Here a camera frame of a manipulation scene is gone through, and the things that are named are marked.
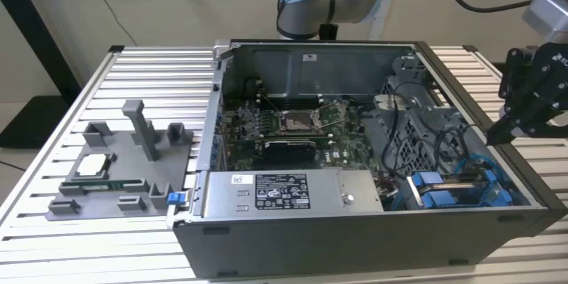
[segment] white sticker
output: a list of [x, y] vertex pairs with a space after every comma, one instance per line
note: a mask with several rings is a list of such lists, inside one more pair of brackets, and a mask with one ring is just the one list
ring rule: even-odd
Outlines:
[[303, 60], [303, 61], [317, 61], [317, 55], [315, 55], [315, 54], [304, 55], [304, 56], [301, 57], [301, 60]]
[[233, 174], [231, 184], [252, 184], [253, 177], [252, 174]]

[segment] white wall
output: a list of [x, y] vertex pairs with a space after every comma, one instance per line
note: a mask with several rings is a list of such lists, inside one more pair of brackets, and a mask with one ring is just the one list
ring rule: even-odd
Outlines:
[[51, 94], [59, 91], [0, 3], [0, 103]]
[[[523, 0], [465, 0], [491, 7]], [[424, 40], [431, 45], [475, 45], [495, 61], [512, 47], [540, 44], [543, 38], [521, 20], [523, 9], [480, 14], [453, 0], [393, 0], [383, 39]]]
[[[81, 81], [111, 45], [129, 45], [103, 0], [33, 0]], [[276, 38], [276, 0], [108, 0], [141, 46], [212, 46], [216, 39]], [[367, 39], [371, 23], [340, 28]]]

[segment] power supply label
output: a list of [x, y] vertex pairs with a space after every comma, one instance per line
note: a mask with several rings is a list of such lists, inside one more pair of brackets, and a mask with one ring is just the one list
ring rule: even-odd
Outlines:
[[305, 174], [257, 174], [255, 192], [259, 210], [309, 209]]

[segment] blue clip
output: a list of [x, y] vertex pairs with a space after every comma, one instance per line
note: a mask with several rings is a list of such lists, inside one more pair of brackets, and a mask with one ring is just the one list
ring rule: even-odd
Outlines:
[[185, 192], [172, 192], [168, 195], [169, 206], [183, 206], [185, 204]]

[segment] floor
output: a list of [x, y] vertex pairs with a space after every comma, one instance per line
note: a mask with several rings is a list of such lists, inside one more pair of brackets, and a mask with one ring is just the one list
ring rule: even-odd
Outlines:
[[[21, 108], [25, 106], [24, 102], [19, 103], [0, 103], [0, 131], [5, 128], [9, 121], [13, 119]], [[0, 160], [8, 162], [21, 168], [27, 168], [39, 152], [37, 150], [19, 150], [0, 148]], [[24, 172], [0, 164], [0, 205], [4, 203], [12, 188]]]

